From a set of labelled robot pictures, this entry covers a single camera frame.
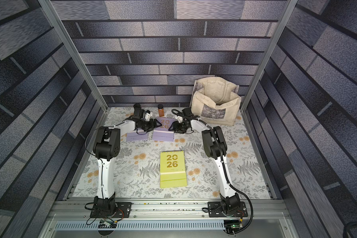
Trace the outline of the green 2026 desk calendar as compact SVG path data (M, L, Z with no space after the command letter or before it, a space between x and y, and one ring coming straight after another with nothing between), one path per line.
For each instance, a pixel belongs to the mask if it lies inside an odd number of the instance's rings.
M183 151L160 153L160 188L187 186Z

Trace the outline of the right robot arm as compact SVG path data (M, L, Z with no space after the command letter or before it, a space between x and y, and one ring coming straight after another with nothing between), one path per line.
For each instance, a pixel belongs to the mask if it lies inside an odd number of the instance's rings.
M217 169L220 182L221 207L224 213L231 213L240 205L241 194L231 183L227 165L227 144L220 127L211 127L192 113L191 108L182 111L172 109L176 121L170 126L169 131L187 134L188 130L197 131L202 135L203 148L207 157L212 158Z

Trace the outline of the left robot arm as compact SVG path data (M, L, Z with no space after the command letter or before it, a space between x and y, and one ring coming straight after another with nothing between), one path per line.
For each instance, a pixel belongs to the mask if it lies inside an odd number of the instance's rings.
M115 158L121 150L121 137L138 129L149 133L160 127L162 124L157 119L153 119L152 115L149 110L142 109L140 104L135 104L133 115L120 124L98 128L93 146L93 153L99 167L99 186L93 202L94 210L115 213L117 205L113 177Z

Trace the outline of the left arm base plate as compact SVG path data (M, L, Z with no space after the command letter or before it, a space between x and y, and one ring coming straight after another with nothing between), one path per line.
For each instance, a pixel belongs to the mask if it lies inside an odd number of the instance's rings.
M107 205L94 204L90 218L128 218L131 211L131 202L117 202Z

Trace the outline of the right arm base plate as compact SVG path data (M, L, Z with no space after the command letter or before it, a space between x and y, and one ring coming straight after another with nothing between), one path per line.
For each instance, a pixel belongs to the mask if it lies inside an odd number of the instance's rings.
M210 218L245 218L249 216L246 204L242 201L237 208L231 210L223 208L220 201L208 202L205 211Z

